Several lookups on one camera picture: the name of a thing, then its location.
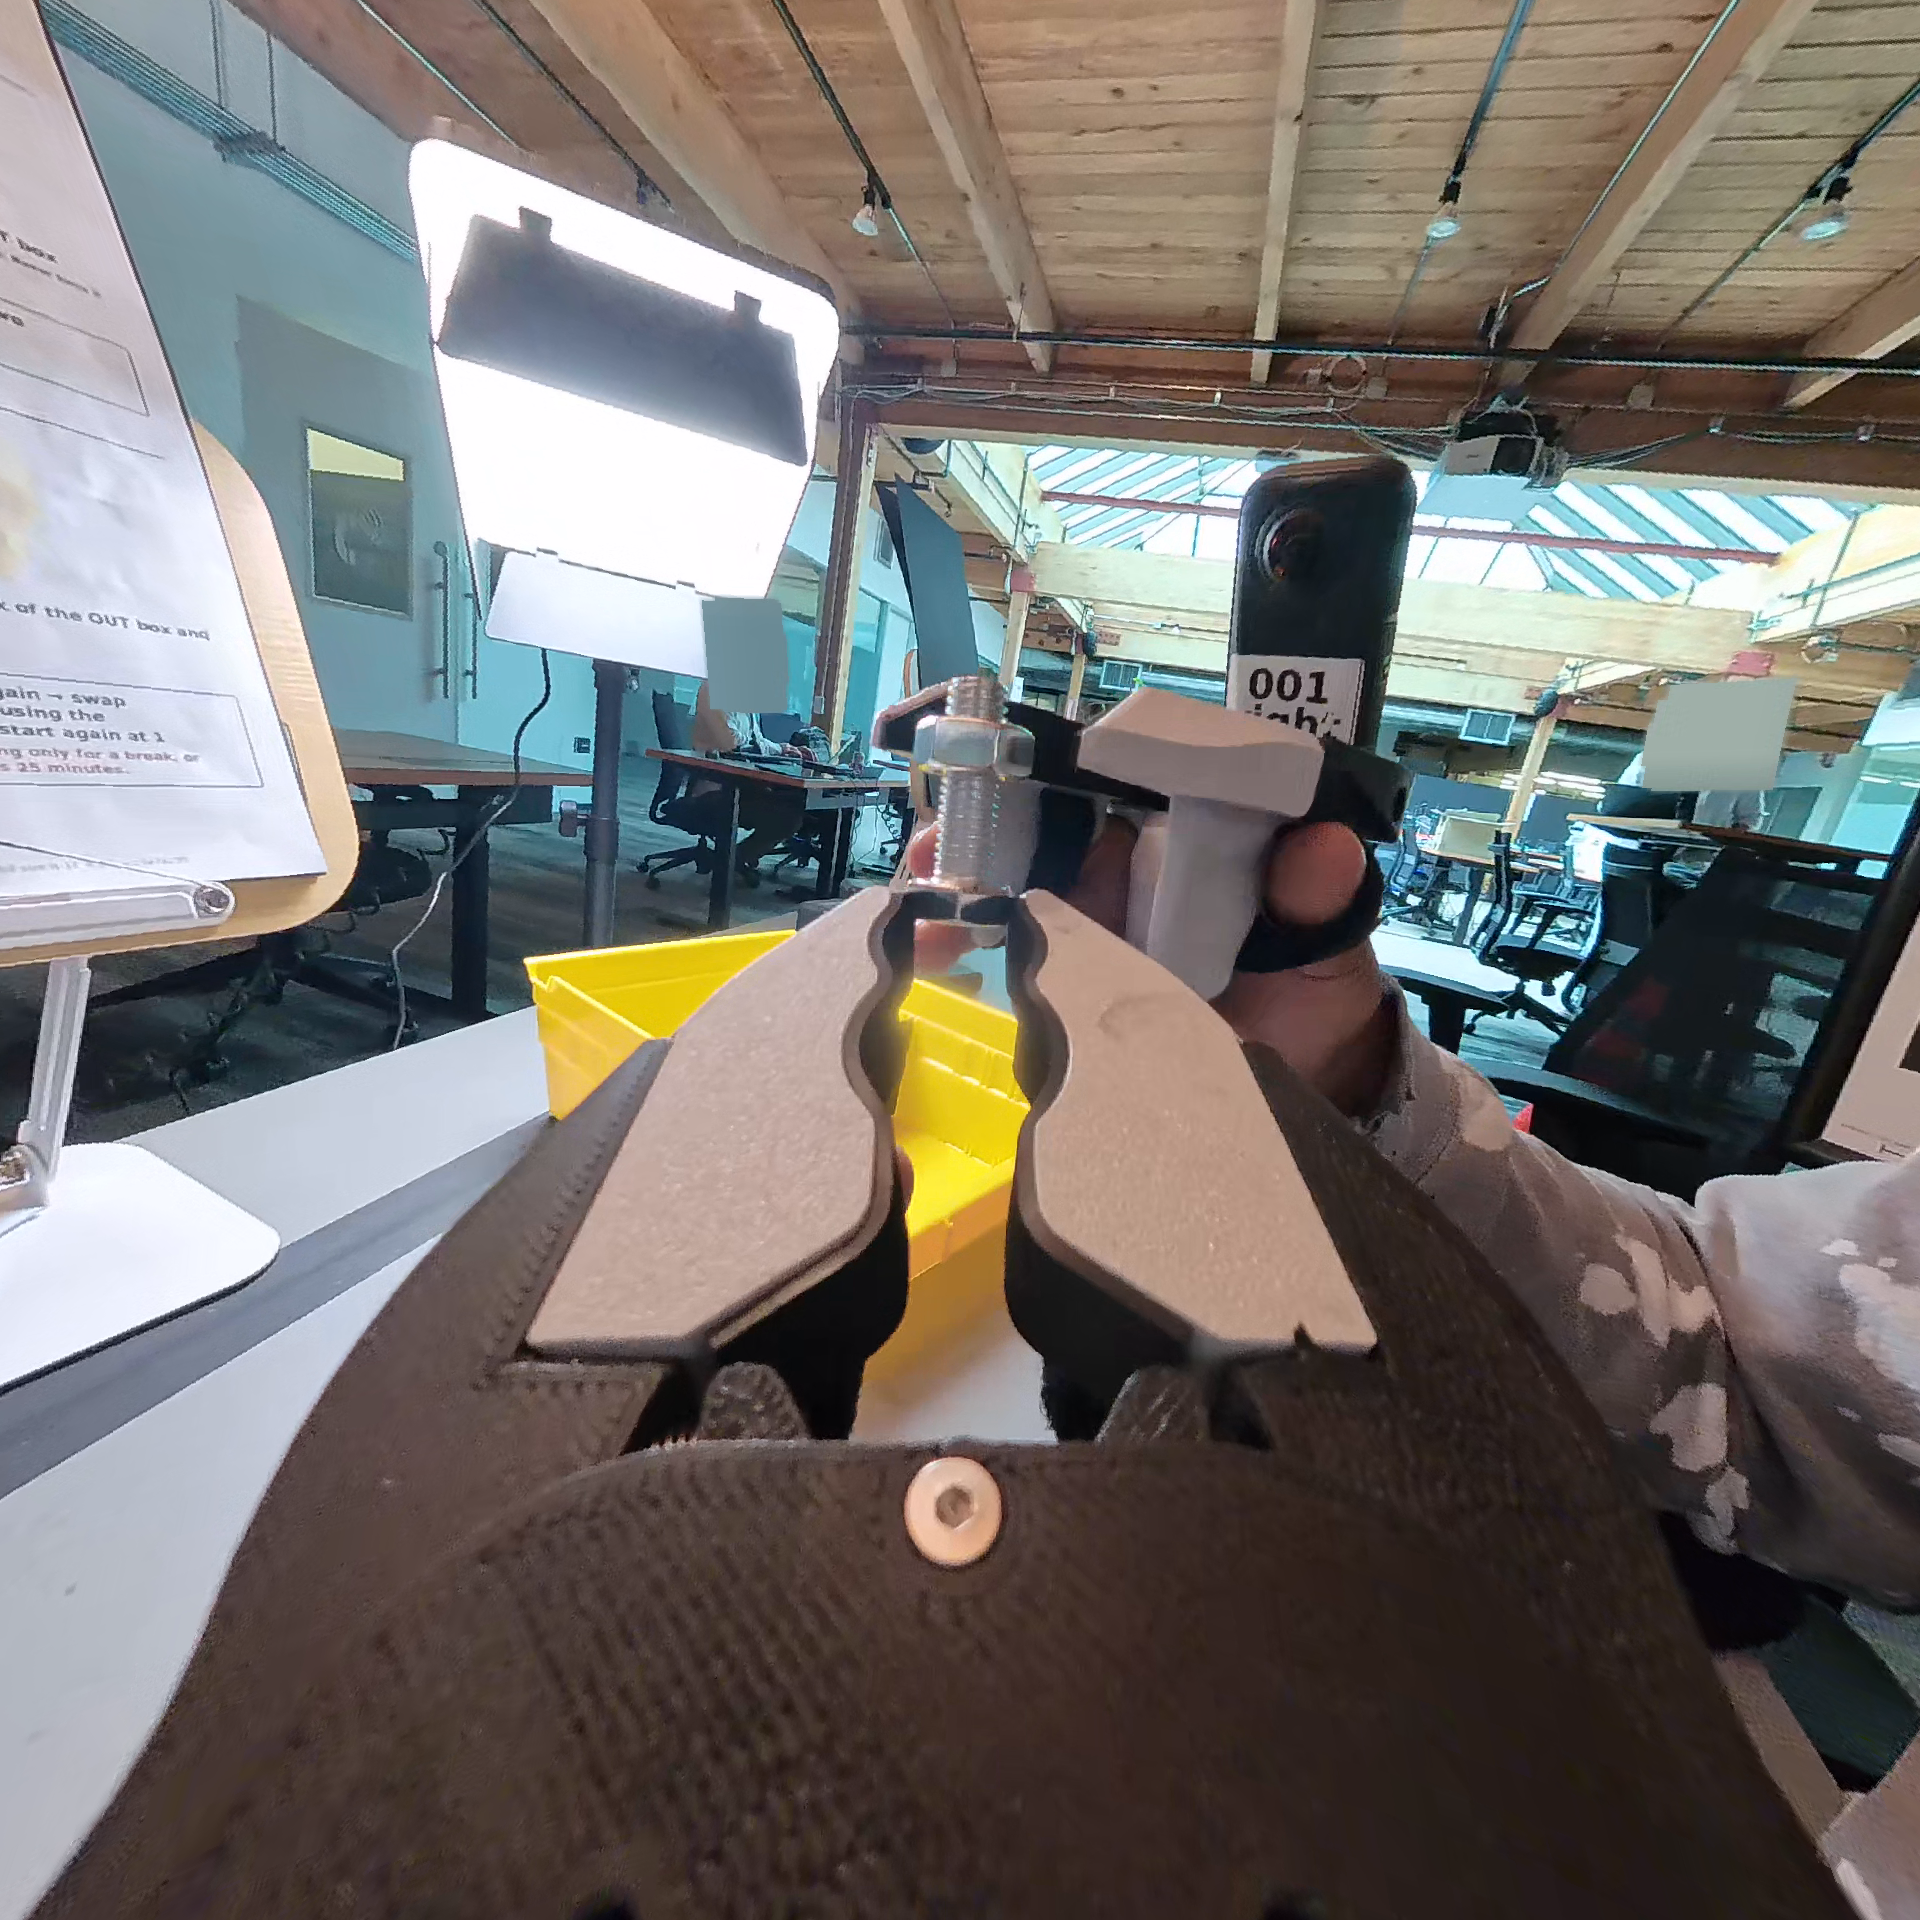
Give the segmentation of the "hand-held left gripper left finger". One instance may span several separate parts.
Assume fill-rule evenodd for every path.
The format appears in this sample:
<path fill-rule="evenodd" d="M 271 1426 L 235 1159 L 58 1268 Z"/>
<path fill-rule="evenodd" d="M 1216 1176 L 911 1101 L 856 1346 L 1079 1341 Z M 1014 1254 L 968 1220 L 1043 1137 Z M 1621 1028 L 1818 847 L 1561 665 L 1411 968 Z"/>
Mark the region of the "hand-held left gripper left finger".
<path fill-rule="evenodd" d="M 525 1346 L 658 1359 L 703 1383 L 775 1366 L 809 1421 L 849 1421 L 905 1313 L 889 1110 L 909 916 L 842 901 L 693 1013 L 639 1094 Z"/>

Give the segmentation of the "studio light panel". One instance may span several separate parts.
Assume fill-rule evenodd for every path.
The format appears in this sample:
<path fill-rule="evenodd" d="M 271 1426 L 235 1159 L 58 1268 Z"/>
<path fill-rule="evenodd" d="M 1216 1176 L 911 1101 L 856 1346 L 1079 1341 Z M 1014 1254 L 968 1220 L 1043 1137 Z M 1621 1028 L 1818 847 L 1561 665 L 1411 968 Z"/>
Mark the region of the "studio light panel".
<path fill-rule="evenodd" d="M 609 944 L 630 669 L 719 713 L 809 701 L 773 582 L 837 309 L 447 137 L 406 181 L 483 634 L 591 665 L 583 934 Z"/>

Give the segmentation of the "person's right forearm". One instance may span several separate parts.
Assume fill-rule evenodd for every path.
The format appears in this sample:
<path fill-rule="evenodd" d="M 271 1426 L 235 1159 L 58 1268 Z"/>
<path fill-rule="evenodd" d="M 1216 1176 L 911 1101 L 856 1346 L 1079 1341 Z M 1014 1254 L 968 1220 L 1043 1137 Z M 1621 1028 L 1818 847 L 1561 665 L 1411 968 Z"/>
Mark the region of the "person's right forearm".
<path fill-rule="evenodd" d="M 1464 1232 L 1584 1388 L 1645 1498 L 1890 1612 L 1917 1599 L 1917 1159 L 1696 1199 L 1519 1130 L 1395 992 L 1369 1137 Z"/>

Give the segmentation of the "black flat panel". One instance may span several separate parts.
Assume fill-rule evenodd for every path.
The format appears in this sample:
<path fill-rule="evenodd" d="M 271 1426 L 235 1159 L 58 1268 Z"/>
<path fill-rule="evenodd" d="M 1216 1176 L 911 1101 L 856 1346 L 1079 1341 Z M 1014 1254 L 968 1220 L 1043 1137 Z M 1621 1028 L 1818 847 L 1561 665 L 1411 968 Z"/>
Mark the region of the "black flat panel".
<path fill-rule="evenodd" d="M 937 688 L 977 671 L 976 623 L 960 534 L 927 505 L 923 489 L 880 487 L 915 630 L 915 686 Z"/>

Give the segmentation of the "ceiling projector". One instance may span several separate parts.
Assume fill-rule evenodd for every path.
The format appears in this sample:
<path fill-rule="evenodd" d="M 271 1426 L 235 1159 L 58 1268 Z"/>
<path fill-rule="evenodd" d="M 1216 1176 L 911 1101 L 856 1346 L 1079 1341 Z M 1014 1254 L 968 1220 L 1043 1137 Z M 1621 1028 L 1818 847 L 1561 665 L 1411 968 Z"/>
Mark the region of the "ceiling projector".
<path fill-rule="evenodd" d="M 1458 421 L 1432 473 L 1446 479 L 1552 489 L 1568 471 L 1561 423 L 1530 405 L 1490 405 Z"/>

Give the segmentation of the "yellow plastic bin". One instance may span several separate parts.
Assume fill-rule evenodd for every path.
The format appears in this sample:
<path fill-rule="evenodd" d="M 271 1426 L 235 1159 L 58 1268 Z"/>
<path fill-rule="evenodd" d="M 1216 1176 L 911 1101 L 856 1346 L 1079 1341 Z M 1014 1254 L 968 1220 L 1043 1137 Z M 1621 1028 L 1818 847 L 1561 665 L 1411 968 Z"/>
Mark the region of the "yellow plastic bin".
<path fill-rule="evenodd" d="M 527 957 L 545 1104 L 575 1110 L 639 1045 L 671 1038 L 789 927 Z M 938 978 L 905 992 L 895 1143 L 913 1169 L 905 1224 L 913 1288 L 1000 1279 L 1017 1137 L 1017 1021 Z"/>

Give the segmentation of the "wooden desk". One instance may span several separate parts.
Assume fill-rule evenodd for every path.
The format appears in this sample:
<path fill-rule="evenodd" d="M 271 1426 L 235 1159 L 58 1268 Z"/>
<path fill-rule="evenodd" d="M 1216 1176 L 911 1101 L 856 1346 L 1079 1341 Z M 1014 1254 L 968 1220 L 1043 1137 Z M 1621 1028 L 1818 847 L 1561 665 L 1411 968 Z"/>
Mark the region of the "wooden desk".
<path fill-rule="evenodd" d="M 488 1018 L 488 836 L 551 825 L 555 796 L 587 789 L 590 774 L 392 732 L 335 729 L 334 743 L 361 836 L 341 908 L 447 901 L 447 993 L 422 993 L 422 1001 L 466 1023 Z"/>
<path fill-rule="evenodd" d="M 685 927 L 703 932 L 729 930 L 735 893 L 747 863 L 738 847 L 762 825 L 782 832 L 765 854 L 776 865 L 810 863 L 810 882 L 795 882 L 783 898 L 795 903 L 837 901 L 856 865 L 854 844 L 859 821 L 869 812 L 895 822 L 895 838 L 905 836 L 905 780 L 890 773 L 861 773 L 845 766 L 815 766 L 786 759 L 751 759 L 699 751 L 671 751 L 696 776 L 719 782 L 722 825 L 715 833 L 713 868 L 705 874 L 705 908 L 701 919 L 685 919 Z"/>

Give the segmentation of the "black mesh office chair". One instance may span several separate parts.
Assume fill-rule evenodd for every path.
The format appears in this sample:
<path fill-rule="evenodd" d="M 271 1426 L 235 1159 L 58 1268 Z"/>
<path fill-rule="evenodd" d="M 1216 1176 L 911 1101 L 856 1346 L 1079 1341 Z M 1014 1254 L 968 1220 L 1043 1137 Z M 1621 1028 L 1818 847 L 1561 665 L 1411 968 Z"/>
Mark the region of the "black mesh office chair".
<path fill-rule="evenodd" d="M 1666 1194 L 1781 1169 L 1833 1114 L 1912 932 L 1912 847 L 1883 879 L 1726 849 L 1542 1066 L 1487 1079 L 1530 1136 Z"/>

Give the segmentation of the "person's right hand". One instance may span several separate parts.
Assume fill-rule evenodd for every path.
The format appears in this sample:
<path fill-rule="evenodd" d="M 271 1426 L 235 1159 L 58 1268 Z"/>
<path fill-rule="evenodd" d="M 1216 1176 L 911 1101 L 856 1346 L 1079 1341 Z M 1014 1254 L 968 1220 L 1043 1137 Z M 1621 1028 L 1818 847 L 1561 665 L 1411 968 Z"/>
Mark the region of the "person's right hand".
<path fill-rule="evenodd" d="M 1138 829 L 1107 817 L 1095 833 L 1066 901 L 1120 932 Z M 1342 822 L 1296 822 L 1267 849 L 1264 912 L 1281 925 L 1320 927 L 1354 898 L 1369 847 Z M 1278 974 L 1233 974 L 1214 1010 L 1243 1042 L 1289 1069 L 1353 1119 L 1381 1110 L 1399 1062 L 1400 1017 L 1369 944 Z"/>

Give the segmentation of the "framed marker sign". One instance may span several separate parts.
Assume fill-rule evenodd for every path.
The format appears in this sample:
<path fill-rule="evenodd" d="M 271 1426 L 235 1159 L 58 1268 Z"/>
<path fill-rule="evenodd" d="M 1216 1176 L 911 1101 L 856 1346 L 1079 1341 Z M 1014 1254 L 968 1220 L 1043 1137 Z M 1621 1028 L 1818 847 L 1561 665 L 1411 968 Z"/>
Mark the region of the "framed marker sign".
<path fill-rule="evenodd" d="M 1917 1148 L 1917 806 L 1829 1021 L 1807 1094 L 1803 1164 L 1903 1160 Z"/>

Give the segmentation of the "silver hex bolt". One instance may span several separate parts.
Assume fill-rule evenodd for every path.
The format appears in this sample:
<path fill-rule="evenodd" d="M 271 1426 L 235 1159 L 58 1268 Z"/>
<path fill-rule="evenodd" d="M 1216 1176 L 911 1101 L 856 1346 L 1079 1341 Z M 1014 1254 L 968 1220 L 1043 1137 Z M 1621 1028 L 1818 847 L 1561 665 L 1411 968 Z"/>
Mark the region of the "silver hex bolt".
<path fill-rule="evenodd" d="M 934 808 L 930 885 L 957 895 L 1013 895 L 1039 833 L 1037 737 L 1010 720 L 990 669 L 951 678 L 941 695 L 909 748 L 915 793 L 930 793 Z"/>

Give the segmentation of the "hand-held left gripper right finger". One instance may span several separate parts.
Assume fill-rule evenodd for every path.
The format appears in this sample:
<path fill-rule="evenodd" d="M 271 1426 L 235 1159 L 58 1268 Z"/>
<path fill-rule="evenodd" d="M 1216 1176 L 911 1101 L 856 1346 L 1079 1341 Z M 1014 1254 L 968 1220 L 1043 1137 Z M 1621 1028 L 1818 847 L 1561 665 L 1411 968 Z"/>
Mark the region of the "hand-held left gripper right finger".
<path fill-rule="evenodd" d="M 1053 893 L 1017 901 L 1006 978 L 1026 1118 L 1006 1306 L 1056 1432 L 1143 1369 L 1202 1405 L 1246 1362 L 1376 1352 L 1376 1325 L 1232 1028 Z"/>

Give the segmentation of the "instruction sheet stand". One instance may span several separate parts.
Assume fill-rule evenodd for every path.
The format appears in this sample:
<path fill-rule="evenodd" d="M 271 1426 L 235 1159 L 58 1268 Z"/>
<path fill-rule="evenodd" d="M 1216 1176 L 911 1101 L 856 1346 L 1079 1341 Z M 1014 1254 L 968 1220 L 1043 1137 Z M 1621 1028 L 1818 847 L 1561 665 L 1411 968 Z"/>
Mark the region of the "instruction sheet stand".
<path fill-rule="evenodd" d="M 47 965 L 5 1144 L 1 1377 L 257 1277 L 277 1229 L 65 1144 L 97 954 L 334 905 L 357 825 L 281 546 L 189 423 L 37 5 L 1 6 L 1 965 Z"/>

